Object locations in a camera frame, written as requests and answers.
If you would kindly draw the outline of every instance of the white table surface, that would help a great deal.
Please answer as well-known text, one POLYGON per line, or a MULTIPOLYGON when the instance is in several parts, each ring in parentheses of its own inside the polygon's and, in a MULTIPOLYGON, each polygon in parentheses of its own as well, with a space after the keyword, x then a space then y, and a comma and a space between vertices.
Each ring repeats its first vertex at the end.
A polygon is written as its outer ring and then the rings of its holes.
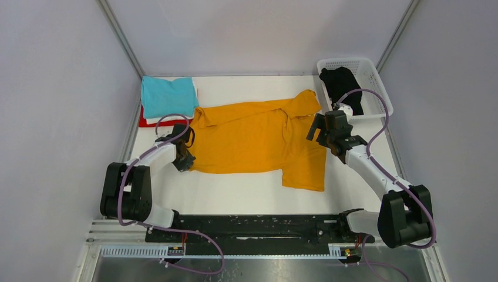
MULTIPOLYGON (((323 91, 317 76, 214 76, 193 79, 201 107, 232 103, 294 98, 305 89, 319 99, 323 91)), ((353 123, 352 134, 369 140, 381 127, 380 120, 353 123)), ((171 127, 160 127, 168 134, 171 127)), ((154 128, 139 128, 132 157, 148 149, 156 138, 154 128)), ((384 134, 372 152, 395 172, 384 134)), ((282 171, 266 173, 208 174, 178 172, 168 164, 152 179, 153 201, 181 214, 324 214, 362 207, 378 212, 381 202, 365 181, 328 152, 325 191, 282 186, 282 171)))

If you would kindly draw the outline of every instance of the blue towel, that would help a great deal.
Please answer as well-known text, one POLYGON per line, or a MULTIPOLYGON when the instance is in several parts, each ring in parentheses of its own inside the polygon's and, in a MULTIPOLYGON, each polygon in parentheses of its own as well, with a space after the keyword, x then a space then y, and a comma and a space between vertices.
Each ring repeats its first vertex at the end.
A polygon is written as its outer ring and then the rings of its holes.
POLYGON ((144 76, 142 79, 143 117, 160 118, 170 113, 193 116, 199 106, 192 78, 173 81, 144 76))

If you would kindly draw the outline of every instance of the red cloth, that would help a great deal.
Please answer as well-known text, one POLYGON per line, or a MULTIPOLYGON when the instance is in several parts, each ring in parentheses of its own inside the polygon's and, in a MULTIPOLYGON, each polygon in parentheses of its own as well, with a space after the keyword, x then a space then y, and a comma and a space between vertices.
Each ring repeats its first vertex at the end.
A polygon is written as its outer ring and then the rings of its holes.
MULTIPOLYGON (((184 119, 169 120, 167 122, 161 122, 161 123, 159 123, 159 126, 173 126, 176 123, 180 123, 182 125, 185 125, 187 122, 184 119)), ((156 127, 156 123, 148 125, 147 121, 143 118, 143 106, 140 106, 139 127, 156 127)))

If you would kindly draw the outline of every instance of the white laundry basket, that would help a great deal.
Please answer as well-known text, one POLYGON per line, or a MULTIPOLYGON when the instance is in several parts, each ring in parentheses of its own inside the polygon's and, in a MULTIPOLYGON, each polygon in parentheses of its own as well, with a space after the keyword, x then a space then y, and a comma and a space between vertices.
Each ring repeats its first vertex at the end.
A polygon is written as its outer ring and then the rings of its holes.
MULTIPOLYGON (((367 58, 334 58, 323 59, 317 63, 318 73, 321 73, 323 68, 336 69, 341 66, 351 70, 361 88, 370 89, 379 93, 386 102, 389 116, 392 115, 393 109, 391 100, 389 100, 386 89, 382 84, 381 77, 379 76, 379 73, 377 72, 377 69, 372 61, 367 58)), ((322 106, 322 111, 325 113, 332 110, 332 105, 330 98, 328 97, 325 84, 323 81, 321 81, 321 83, 325 99, 319 99, 319 101, 322 106)), ((363 92, 361 106, 363 107, 364 115, 353 116, 351 117, 351 120, 378 119, 386 115, 381 101, 379 101, 379 99, 371 93, 363 92)))

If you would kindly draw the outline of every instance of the orange shirt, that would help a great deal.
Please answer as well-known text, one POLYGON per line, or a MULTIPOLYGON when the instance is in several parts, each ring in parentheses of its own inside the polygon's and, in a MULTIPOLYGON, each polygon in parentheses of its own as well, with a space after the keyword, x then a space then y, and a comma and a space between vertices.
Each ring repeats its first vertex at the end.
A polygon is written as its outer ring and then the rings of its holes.
POLYGON ((190 125, 196 134, 189 148, 196 157, 191 170, 282 169, 283 186, 324 191, 326 148, 306 140, 319 110, 311 90, 293 99, 197 108, 190 125))

